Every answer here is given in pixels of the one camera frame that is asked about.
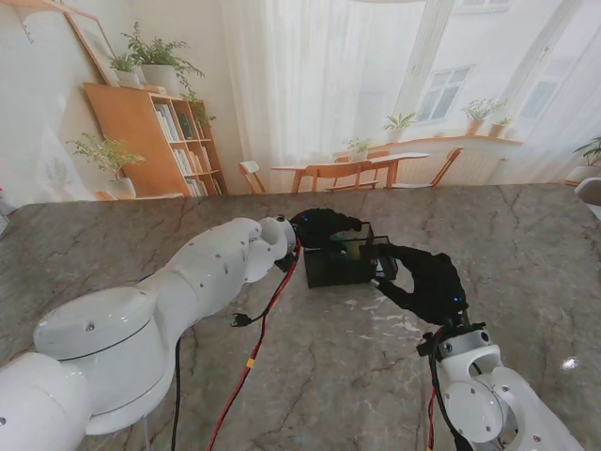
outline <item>window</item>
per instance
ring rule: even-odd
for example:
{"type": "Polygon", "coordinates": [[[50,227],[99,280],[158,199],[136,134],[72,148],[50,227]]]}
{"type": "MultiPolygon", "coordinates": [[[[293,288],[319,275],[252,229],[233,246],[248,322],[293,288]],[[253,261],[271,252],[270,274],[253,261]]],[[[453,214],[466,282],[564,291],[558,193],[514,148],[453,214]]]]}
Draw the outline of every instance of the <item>window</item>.
{"type": "Polygon", "coordinates": [[[415,120],[425,122],[445,117],[469,71],[470,68],[460,68],[435,72],[415,120]]]}
{"type": "Polygon", "coordinates": [[[520,117],[537,119],[541,116],[553,94],[555,94],[557,87],[570,71],[573,60],[574,58],[571,57],[553,57],[549,60],[543,74],[524,102],[524,106],[519,113],[520,117]]]}

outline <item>black cable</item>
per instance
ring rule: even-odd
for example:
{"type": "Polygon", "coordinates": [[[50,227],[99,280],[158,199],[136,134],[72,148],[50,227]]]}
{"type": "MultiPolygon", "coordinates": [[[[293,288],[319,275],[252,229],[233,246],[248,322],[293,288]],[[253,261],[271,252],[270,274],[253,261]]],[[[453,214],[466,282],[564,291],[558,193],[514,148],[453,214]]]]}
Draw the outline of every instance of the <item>black cable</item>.
{"type": "Polygon", "coordinates": [[[442,400],[442,392],[440,391],[440,382],[439,382],[439,372],[436,367],[436,354],[439,349],[440,338],[444,335],[444,330],[439,330],[437,334],[434,334],[434,343],[432,346],[432,350],[430,355],[428,356],[428,362],[430,364],[430,372],[432,373],[432,385],[434,386],[434,391],[436,393],[436,399],[439,402],[440,413],[442,413],[442,418],[444,422],[451,430],[453,437],[455,438],[455,447],[457,451],[471,450],[470,442],[467,441],[465,437],[463,437],[457,429],[451,423],[451,419],[447,414],[447,410],[444,407],[444,401],[442,400]]]}
{"type": "MultiPolygon", "coordinates": [[[[298,260],[299,260],[299,255],[295,255],[293,262],[296,263],[298,260]]],[[[288,269],[288,271],[284,274],[284,277],[280,281],[280,285],[278,285],[278,287],[275,289],[275,291],[273,291],[273,295],[271,296],[270,301],[267,303],[267,305],[265,306],[265,309],[263,309],[263,312],[258,317],[251,319],[245,313],[235,313],[233,315],[234,319],[232,320],[232,323],[231,323],[232,327],[246,327],[246,326],[253,324],[254,322],[259,321],[260,319],[266,317],[267,314],[270,312],[271,307],[273,305],[273,301],[275,300],[278,291],[280,291],[280,288],[282,288],[282,285],[284,284],[284,281],[285,281],[286,277],[288,276],[289,272],[290,272],[290,270],[288,269]]]]}
{"type": "Polygon", "coordinates": [[[179,404],[181,403],[181,373],[179,368],[179,342],[176,344],[176,412],[173,417],[173,431],[171,432],[171,451],[176,451],[177,421],[179,420],[179,404]]]}

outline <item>wooden table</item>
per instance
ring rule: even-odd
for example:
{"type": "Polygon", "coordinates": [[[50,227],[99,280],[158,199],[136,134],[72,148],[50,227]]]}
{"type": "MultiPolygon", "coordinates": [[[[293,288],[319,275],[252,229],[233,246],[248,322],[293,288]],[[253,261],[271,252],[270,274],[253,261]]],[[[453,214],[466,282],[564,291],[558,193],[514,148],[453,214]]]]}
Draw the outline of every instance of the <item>wooden table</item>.
{"type": "MultiPolygon", "coordinates": [[[[369,160],[374,167],[368,170],[374,169],[386,169],[386,188],[392,188],[393,184],[396,183],[396,173],[398,172],[398,164],[402,160],[415,160],[420,158],[429,157],[429,153],[418,153],[418,152],[407,152],[397,153],[395,155],[389,155],[387,157],[374,158],[369,160]]],[[[326,164],[345,164],[345,163],[324,163],[326,164]]],[[[272,171],[294,171],[294,180],[292,181],[292,190],[290,193],[297,193],[301,186],[301,180],[304,176],[307,176],[307,164],[296,165],[296,166],[273,166],[272,171]]]]}

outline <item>potted plant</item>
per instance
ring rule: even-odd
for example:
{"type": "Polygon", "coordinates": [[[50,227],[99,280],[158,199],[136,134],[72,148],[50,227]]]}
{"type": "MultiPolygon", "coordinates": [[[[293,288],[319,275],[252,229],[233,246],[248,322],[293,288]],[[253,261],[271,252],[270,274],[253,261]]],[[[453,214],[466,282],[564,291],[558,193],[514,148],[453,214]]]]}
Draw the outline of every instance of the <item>potted plant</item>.
{"type": "Polygon", "coordinates": [[[601,136],[593,138],[589,144],[577,148],[574,153],[581,151],[584,152],[582,156],[586,159],[586,166],[576,166],[567,175],[565,181],[572,185],[579,185],[583,180],[599,174],[601,168],[595,164],[601,161],[601,136]]]}
{"type": "Polygon", "coordinates": [[[192,63],[173,55],[175,49],[190,48],[183,40],[164,42],[155,37],[152,44],[148,45],[140,37],[138,22],[133,26],[132,35],[121,34],[130,40],[128,48],[131,51],[131,58],[141,66],[146,82],[155,86],[163,86],[169,95],[179,96],[179,83],[182,83],[186,89],[190,89],[190,82],[186,78],[186,74],[194,73],[200,77],[205,76],[192,63]]]}
{"type": "Polygon", "coordinates": [[[503,120],[500,120],[499,122],[490,126],[488,136],[498,138],[501,136],[501,133],[503,133],[503,130],[505,130],[505,127],[507,127],[509,124],[511,124],[511,119],[509,117],[504,117],[503,120]]]}
{"type": "Polygon", "coordinates": [[[388,130],[388,142],[389,143],[398,143],[403,135],[403,131],[413,123],[412,119],[415,116],[415,113],[411,113],[403,117],[401,114],[398,117],[394,116],[386,116],[390,121],[388,124],[384,126],[384,130],[388,130]]]}
{"type": "Polygon", "coordinates": [[[120,177],[120,172],[124,165],[143,162],[145,158],[129,152],[127,150],[128,143],[125,141],[116,141],[106,137],[101,141],[91,133],[82,133],[82,136],[87,142],[67,141],[67,143],[75,144],[76,149],[73,153],[86,156],[89,163],[93,161],[100,170],[112,172],[115,175],[115,179],[109,181],[109,191],[117,199],[135,199],[135,190],[131,180],[120,177]]]}
{"type": "Polygon", "coordinates": [[[349,139],[347,141],[347,150],[352,163],[364,162],[367,160],[369,143],[369,139],[365,139],[363,141],[360,141],[359,139],[349,139]]]}
{"type": "Polygon", "coordinates": [[[482,124],[485,123],[485,119],[506,104],[506,101],[494,101],[493,99],[480,99],[468,103],[468,106],[461,109],[470,120],[470,124],[466,129],[466,136],[474,136],[480,130],[482,124]]]}
{"type": "Polygon", "coordinates": [[[135,73],[135,63],[129,54],[116,56],[111,60],[111,69],[115,70],[116,78],[124,86],[140,86],[140,80],[135,73]]]}

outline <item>marble table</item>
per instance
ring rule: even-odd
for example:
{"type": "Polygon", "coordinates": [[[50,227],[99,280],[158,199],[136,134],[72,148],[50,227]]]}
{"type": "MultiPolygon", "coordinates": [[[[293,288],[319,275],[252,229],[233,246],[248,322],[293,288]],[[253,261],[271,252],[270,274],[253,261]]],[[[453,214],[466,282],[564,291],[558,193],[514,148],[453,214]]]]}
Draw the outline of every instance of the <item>marble table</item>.
{"type": "MultiPolygon", "coordinates": [[[[93,290],[134,284],[195,234],[237,216],[331,207],[371,221],[395,243],[450,255],[470,317],[486,321],[503,361],[530,382],[588,450],[601,448],[601,235],[571,188],[457,187],[32,205],[0,238],[0,363],[32,349],[42,314],[93,290]],[[562,365],[574,357],[576,367],[562,365]]],[[[274,270],[183,336],[178,449],[203,450],[239,378],[274,270]]],[[[401,268],[398,284],[411,288],[401,268]]],[[[415,351],[431,330],[369,285],[306,286],[301,264],[270,316],[268,336],[216,450],[423,450],[430,383],[415,351]]],[[[174,390],[147,418],[167,450],[174,390]]],[[[437,447],[451,450],[437,421],[437,447]]],[[[80,450],[139,451],[142,422],[86,438],[80,450]]]]}

